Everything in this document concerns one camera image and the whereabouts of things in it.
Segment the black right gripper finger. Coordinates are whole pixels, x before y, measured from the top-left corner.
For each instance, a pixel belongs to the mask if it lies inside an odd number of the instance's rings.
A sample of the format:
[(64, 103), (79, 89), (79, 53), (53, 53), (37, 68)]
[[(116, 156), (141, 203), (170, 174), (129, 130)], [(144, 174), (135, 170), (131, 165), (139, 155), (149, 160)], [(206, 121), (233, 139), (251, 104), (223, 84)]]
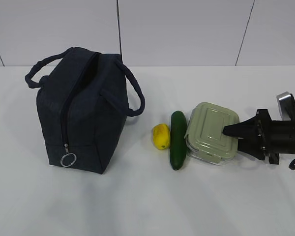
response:
[(236, 138), (256, 138), (257, 133), (257, 118), (252, 117), (246, 121), (225, 126), (223, 134)]
[(261, 150), (260, 146), (256, 143), (252, 143), (246, 139), (238, 139), (238, 151), (244, 152), (259, 160), (264, 160), (265, 155), (264, 152)]

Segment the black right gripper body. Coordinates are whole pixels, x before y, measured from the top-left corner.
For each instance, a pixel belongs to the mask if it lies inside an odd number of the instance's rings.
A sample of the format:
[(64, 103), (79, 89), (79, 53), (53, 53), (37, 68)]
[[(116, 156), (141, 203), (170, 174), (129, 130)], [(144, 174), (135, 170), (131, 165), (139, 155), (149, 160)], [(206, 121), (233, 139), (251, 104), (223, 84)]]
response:
[(263, 157), (268, 157), (269, 163), (272, 165), (279, 165), (280, 155), (273, 151), (270, 143), (270, 128), (272, 119), (267, 109), (258, 109), (256, 111), (256, 125), (258, 133), (258, 141), (260, 143), (260, 150)]

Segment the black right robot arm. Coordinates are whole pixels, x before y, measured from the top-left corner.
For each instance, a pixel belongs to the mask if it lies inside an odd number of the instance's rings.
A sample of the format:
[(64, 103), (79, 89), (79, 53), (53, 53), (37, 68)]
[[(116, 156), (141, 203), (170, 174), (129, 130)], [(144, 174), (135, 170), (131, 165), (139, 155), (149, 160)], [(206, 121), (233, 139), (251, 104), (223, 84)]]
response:
[(295, 154), (295, 120), (272, 120), (267, 109), (258, 109), (246, 121), (225, 126), (223, 134), (238, 138), (238, 151), (272, 165), (280, 163), (280, 154)]

